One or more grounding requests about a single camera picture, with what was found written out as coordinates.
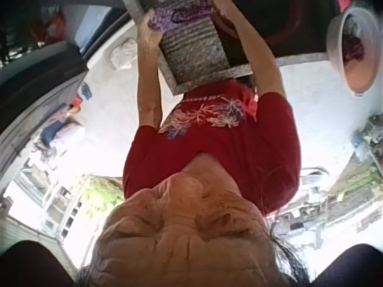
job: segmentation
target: woman's nose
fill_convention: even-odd
[[[203,183],[188,173],[171,176],[163,182],[161,189],[167,217],[183,216],[194,219],[206,195]]]

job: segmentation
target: woman's neck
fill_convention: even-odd
[[[202,182],[214,188],[223,188],[241,196],[241,192],[235,180],[225,168],[210,154],[198,154],[183,169],[183,172],[191,173]]]

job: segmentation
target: woman's hand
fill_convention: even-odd
[[[220,12],[222,16],[225,16],[229,20],[232,19],[233,14],[238,10],[237,6],[232,0],[212,0],[214,7]]]
[[[142,19],[137,29],[137,42],[139,49],[156,50],[161,42],[162,33],[149,28],[148,23],[154,17],[154,10],[151,9]]]

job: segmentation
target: dark fabric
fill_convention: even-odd
[[[47,126],[44,130],[42,130],[41,133],[41,141],[43,144],[49,148],[49,144],[51,141],[53,141],[54,137],[56,136],[56,133],[58,133],[59,130],[61,130],[65,126],[65,123],[61,121],[55,121],[53,124]]]
[[[361,244],[346,250],[310,287],[381,287],[383,253]]]
[[[0,286],[72,287],[72,278],[54,255],[33,241],[15,244],[0,256]]]

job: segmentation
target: purple patterned fabric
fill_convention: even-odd
[[[148,25],[156,31],[172,32],[187,24],[210,17],[211,9],[211,0],[195,0],[193,5],[174,10],[158,8]]]

